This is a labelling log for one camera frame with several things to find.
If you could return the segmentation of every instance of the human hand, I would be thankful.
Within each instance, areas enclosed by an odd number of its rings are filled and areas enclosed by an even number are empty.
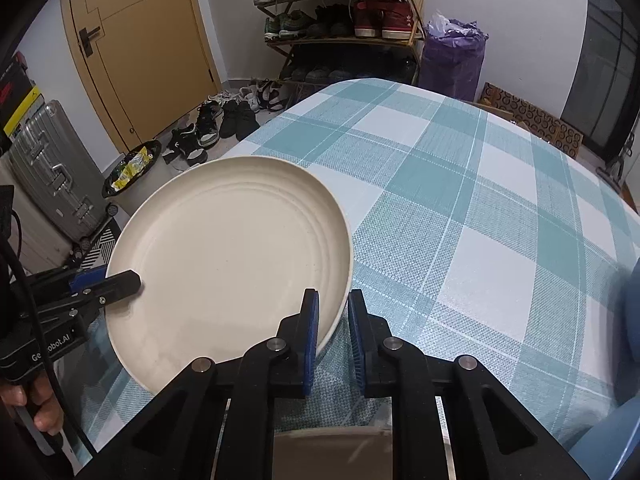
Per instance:
[[[38,413],[33,417],[36,428],[52,436],[58,434],[62,430],[62,423],[65,417],[56,396],[53,394],[49,378],[44,371],[33,381],[29,397],[35,404],[40,406]],[[8,408],[26,406],[27,404],[27,395],[22,386],[1,383],[0,398]]]

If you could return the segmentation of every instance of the plaid tablecloth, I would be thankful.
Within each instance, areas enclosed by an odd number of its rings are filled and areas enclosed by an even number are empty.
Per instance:
[[[620,292],[640,218],[594,174],[525,130],[425,90],[329,86],[227,156],[270,155],[317,176],[346,212],[353,287],[425,353],[475,355],[562,443],[614,407]],[[82,424],[102,446],[150,399],[99,319],[65,363]],[[360,397],[346,318],[306,401],[279,428],[384,422]]]

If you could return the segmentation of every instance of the purple trash bag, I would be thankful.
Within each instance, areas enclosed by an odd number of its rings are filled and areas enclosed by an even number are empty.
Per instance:
[[[477,22],[448,20],[439,12],[424,31],[418,86],[463,101],[473,101],[489,36]]]

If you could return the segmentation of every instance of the black cable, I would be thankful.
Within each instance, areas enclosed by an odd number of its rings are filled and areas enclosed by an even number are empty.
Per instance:
[[[11,216],[15,218],[15,224],[18,226],[18,250],[17,250],[16,256],[19,261],[20,254],[22,253],[22,224],[20,223],[20,217],[18,216],[18,213],[15,212],[13,209],[11,210]],[[11,281],[11,278],[13,277],[13,275],[14,275],[14,272],[13,270],[11,270],[9,272],[9,281]]]
[[[56,377],[56,373],[53,369],[53,362],[51,361],[51,357],[49,355],[49,350],[47,349],[47,341],[44,337],[44,330],[42,329],[42,325],[40,323],[40,319],[38,318],[38,312],[36,309],[36,303],[33,299],[33,294],[31,293],[31,289],[27,283],[27,277],[24,273],[24,269],[22,268],[20,261],[16,257],[14,250],[12,249],[9,241],[3,234],[0,234],[0,255],[4,258],[7,265],[11,269],[13,269],[15,273],[15,279],[20,288],[22,289],[22,293],[26,298],[27,308],[29,311],[29,316],[31,318],[31,324],[33,325],[33,333],[35,335],[36,342],[40,348],[40,355],[42,356],[42,363],[44,364],[44,369],[47,373],[47,377],[49,378],[49,383],[51,383],[51,388],[53,389],[53,393],[55,394],[62,411],[65,413],[69,424],[76,432],[76,435],[87,449],[87,451],[91,454],[91,456],[95,456],[97,451],[95,450],[94,445],[91,443],[89,438],[86,436],[84,431],[82,430],[82,426],[76,421],[76,418],[73,416],[69,405],[66,403],[66,399],[64,394],[62,393],[62,388],[60,387],[60,383],[58,382],[58,378]]]

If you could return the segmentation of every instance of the round plate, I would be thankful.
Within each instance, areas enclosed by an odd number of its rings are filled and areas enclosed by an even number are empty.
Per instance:
[[[127,223],[107,275],[135,270],[140,294],[108,306],[109,338],[133,378],[158,393],[193,359],[244,355],[320,295],[318,350],[351,285],[353,245],[329,190],[298,166],[238,156],[194,167]]]

